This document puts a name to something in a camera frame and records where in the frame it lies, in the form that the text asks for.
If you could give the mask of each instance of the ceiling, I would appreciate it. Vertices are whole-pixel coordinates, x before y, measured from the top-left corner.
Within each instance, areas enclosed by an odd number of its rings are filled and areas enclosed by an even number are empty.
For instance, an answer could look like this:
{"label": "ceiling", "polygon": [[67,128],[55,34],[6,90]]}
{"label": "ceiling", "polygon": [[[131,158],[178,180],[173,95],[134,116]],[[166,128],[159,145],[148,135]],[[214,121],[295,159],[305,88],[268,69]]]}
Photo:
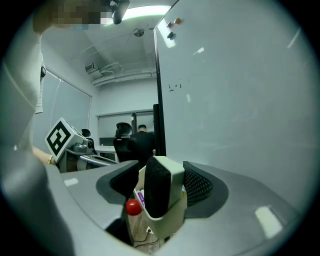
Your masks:
{"label": "ceiling", "polygon": [[[148,5],[172,6],[175,2],[176,0],[131,0],[130,8]],[[85,66],[94,63],[103,77],[96,80],[97,77],[90,78],[92,84],[101,86],[121,81],[119,78],[123,77],[126,77],[126,80],[134,79],[135,74],[155,74],[153,29],[161,18],[161,15],[143,16],[123,20],[118,25],[90,25],[84,30],[52,27],[43,34],[42,39],[75,70],[87,76],[89,75],[86,74]],[[135,29],[142,29],[143,36],[135,36]]]}

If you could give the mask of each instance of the red ball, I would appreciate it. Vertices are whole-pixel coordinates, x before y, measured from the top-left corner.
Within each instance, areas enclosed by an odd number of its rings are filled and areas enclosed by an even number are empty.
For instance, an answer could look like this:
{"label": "red ball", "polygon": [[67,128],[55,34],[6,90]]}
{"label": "red ball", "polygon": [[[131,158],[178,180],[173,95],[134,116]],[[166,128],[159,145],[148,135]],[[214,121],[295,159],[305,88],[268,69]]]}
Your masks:
{"label": "red ball", "polygon": [[125,203],[126,212],[131,216],[136,216],[142,212],[141,206],[137,199],[129,199]]}

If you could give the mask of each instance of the person's arm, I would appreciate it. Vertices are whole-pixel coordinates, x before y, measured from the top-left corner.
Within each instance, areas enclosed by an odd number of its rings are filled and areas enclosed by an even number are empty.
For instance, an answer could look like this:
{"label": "person's arm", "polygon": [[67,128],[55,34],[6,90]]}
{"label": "person's arm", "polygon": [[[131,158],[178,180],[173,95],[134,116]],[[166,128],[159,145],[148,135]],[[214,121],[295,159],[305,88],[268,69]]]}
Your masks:
{"label": "person's arm", "polygon": [[55,159],[52,157],[52,155],[41,151],[39,148],[36,148],[35,146],[32,148],[32,152],[35,155],[35,157],[38,158],[40,162],[43,163],[44,165],[47,165],[47,164],[56,165]]}

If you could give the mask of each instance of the office chair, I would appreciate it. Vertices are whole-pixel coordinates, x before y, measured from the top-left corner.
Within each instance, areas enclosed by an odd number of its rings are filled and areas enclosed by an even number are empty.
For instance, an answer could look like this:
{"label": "office chair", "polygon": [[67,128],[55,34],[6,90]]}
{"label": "office chair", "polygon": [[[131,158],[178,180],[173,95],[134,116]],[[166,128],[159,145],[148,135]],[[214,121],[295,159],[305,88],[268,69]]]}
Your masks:
{"label": "office chair", "polygon": [[128,149],[129,137],[133,129],[130,124],[126,122],[119,122],[116,124],[115,139],[113,145],[118,156],[119,162],[128,160],[135,160],[134,153]]}
{"label": "office chair", "polygon": [[88,129],[81,129],[82,131],[82,136],[85,137],[86,139],[88,139],[89,141],[92,141],[92,151],[93,153],[96,155],[97,152],[95,150],[95,142],[93,138],[89,138],[89,136],[91,135],[91,132]]}

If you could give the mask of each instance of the gray surface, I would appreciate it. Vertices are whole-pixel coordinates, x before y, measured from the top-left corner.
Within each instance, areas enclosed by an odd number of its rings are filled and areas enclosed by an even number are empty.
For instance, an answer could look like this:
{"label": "gray surface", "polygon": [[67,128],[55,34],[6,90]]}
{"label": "gray surface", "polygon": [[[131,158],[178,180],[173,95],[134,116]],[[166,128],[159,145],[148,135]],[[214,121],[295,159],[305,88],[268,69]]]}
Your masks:
{"label": "gray surface", "polygon": [[[103,173],[110,172],[113,169],[113,165],[108,167],[102,167],[100,169],[92,170],[99,171],[101,175]],[[64,219],[70,234],[72,236],[73,248],[75,251],[75,255],[77,256],[88,256],[88,255],[106,255],[111,252],[112,255],[144,255],[143,253],[133,249],[132,247],[126,245],[125,243],[119,241],[118,239],[114,238],[111,234],[105,232],[101,227],[93,221],[93,217],[89,217],[92,212],[84,212],[80,207],[79,203],[75,201],[75,194],[70,194],[69,190],[67,189],[64,181],[58,171],[58,169],[53,165],[46,165],[46,172],[49,180],[49,188],[52,191],[52,195],[56,206],[59,209],[59,212]],[[66,173],[63,175],[67,175],[66,179],[72,179],[72,173]],[[90,202],[95,201],[98,205],[101,205],[99,210],[99,214],[104,216],[107,221],[105,223],[111,223],[115,220],[116,217],[120,216],[122,206],[120,205],[108,205],[105,207],[108,202],[106,202],[100,195],[94,190],[96,186],[93,185],[94,180],[96,178],[90,179],[90,181],[85,181],[81,179],[81,182],[78,186],[79,195],[82,197],[86,197],[86,200],[83,202]],[[90,207],[90,205],[85,204],[82,206],[87,210],[86,207]]]}
{"label": "gray surface", "polygon": [[55,125],[60,118],[64,118],[78,131],[88,129],[90,102],[89,95],[62,81],[58,86],[53,105],[51,126]]}
{"label": "gray surface", "polygon": [[[215,255],[231,256],[247,252],[266,242],[255,210],[271,206],[283,226],[295,221],[299,215],[292,206],[262,183],[234,174],[191,163],[199,169],[215,175],[228,186],[229,196],[225,205],[208,218],[185,219],[166,246],[157,255]],[[269,255],[272,246],[259,249]]]}
{"label": "gray surface", "polygon": [[[273,212],[286,226],[299,217],[282,198],[262,183],[231,172],[212,169],[210,166],[192,163],[223,180],[229,189],[226,204],[214,215],[202,219],[186,219],[179,231],[156,255],[212,255],[229,256],[268,255],[287,239],[292,230],[266,240],[254,211],[260,206],[271,206]],[[119,163],[108,167],[62,174],[64,180],[76,178],[78,183],[67,189],[83,211],[101,228],[120,216],[121,206],[109,204],[96,190],[97,180],[104,174],[124,166]]]}
{"label": "gray surface", "polygon": [[166,155],[255,178],[304,212],[320,175],[320,73],[295,20],[276,1],[180,0],[156,38]]}
{"label": "gray surface", "polygon": [[107,167],[61,174],[64,181],[74,178],[78,180],[77,184],[68,186],[67,189],[79,206],[102,229],[107,228],[115,219],[120,217],[123,207],[122,205],[109,203],[98,194],[96,183],[101,176],[109,174],[131,162],[121,162]]}
{"label": "gray surface", "polygon": [[50,151],[45,143],[45,138],[50,130],[51,111],[59,83],[60,79],[49,72],[46,73],[42,89],[43,113],[36,114],[33,117],[33,145],[48,154]]}

